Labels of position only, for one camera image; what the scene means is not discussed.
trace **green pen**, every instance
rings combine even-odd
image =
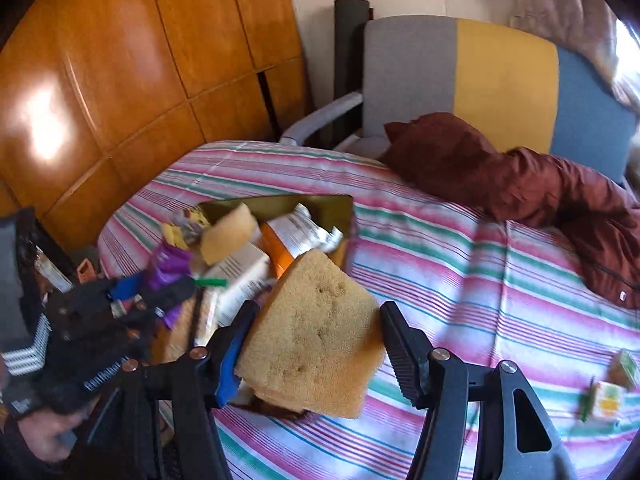
[[[226,286],[224,278],[196,278],[193,280],[197,286]]]
[[[584,404],[584,410],[582,410],[582,416],[580,418],[581,421],[586,422],[589,416],[589,406],[591,404],[591,396],[593,395],[593,380],[595,376],[591,377],[591,382],[589,382],[589,393],[587,394],[587,399]]]

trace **striped bedsheet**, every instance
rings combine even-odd
[[[98,240],[110,276],[145,267],[158,224],[211,199],[303,192],[354,197],[351,276],[380,303],[467,362],[517,362],[551,416],[582,479],[604,479],[640,427],[640,394],[619,423],[580,421],[590,379],[620,348],[640,356],[640,320],[588,291],[576,254],[556,229],[498,224],[412,189],[377,161],[263,142],[215,142],[185,155],[123,205]],[[388,362],[362,416],[297,422],[235,408],[216,412],[239,479],[403,479],[424,412],[413,409]],[[460,479],[472,477],[478,406],[469,405]]]

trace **wooden wardrobe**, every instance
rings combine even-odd
[[[291,0],[37,0],[0,52],[0,214],[67,251],[204,142],[308,111]]]

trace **sponge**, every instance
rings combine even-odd
[[[202,233],[200,254],[212,266],[251,241],[258,231],[258,222],[247,205],[241,203]]]
[[[384,355],[375,298],[311,250],[278,280],[244,342],[236,374],[269,402],[357,418]]]

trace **clutter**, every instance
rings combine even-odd
[[[300,254],[311,249],[330,253],[342,241],[342,232],[337,227],[330,233],[322,229],[302,204],[297,204],[287,215],[265,222],[260,230],[278,277]]]
[[[76,275],[78,276],[78,282],[81,285],[98,279],[98,276],[95,273],[94,264],[91,263],[89,258],[85,258],[80,262],[80,265],[78,265],[78,268],[76,269]]]
[[[183,301],[181,308],[174,308],[176,313],[171,330],[162,334],[162,356],[160,361],[168,363],[175,361],[189,350],[189,331],[191,318],[195,309],[195,298]]]
[[[184,215],[189,222],[200,225],[201,227],[200,234],[202,234],[202,231],[204,230],[204,228],[207,228],[211,225],[209,220],[207,220],[207,217],[204,215],[204,213],[200,211],[198,208],[186,209],[184,211]]]
[[[163,240],[151,254],[146,268],[145,285],[151,290],[158,290],[176,282],[183,276],[190,276],[190,261],[191,253],[189,251],[171,246]],[[179,308],[168,310],[162,318],[162,322],[171,329],[179,314]]]
[[[207,265],[215,265],[250,242],[257,232],[258,222],[249,208],[241,203],[204,230],[200,239],[200,253]]]
[[[162,238],[164,241],[172,247],[178,247],[179,249],[189,250],[189,246],[184,241],[180,227],[173,224],[162,224],[160,226],[162,230]]]
[[[226,286],[207,287],[202,300],[197,344],[206,344],[214,325],[228,326],[246,300],[252,300],[271,278],[269,257],[251,243],[233,252],[204,276],[204,280],[226,280]]]
[[[624,386],[630,392],[640,384],[640,368],[631,354],[622,349],[609,365],[608,379],[610,382]]]
[[[245,340],[236,374],[272,404],[356,418],[383,358],[377,301],[311,250],[278,280]]]
[[[249,196],[203,202],[198,204],[193,211],[202,213],[207,221],[213,225],[241,203],[249,208],[251,214],[260,223],[287,215],[293,211],[295,206],[302,204],[311,212],[315,224],[326,231],[332,231],[334,227],[337,227],[343,233],[344,237],[338,248],[328,256],[334,264],[343,270],[348,265],[350,238],[354,239],[357,234],[353,218],[353,197],[349,195],[308,194]],[[261,235],[260,238],[252,239],[250,242],[267,254],[269,253],[264,246]]]
[[[626,390],[617,384],[595,381],[591,387],[589,417],[605,422],[618,420]]]
[[[62,272],[47,258],[47,255],[38,247],[36,249],[36,270],[43,278],[46,278],[60,292],[68,292],[73,284]]]

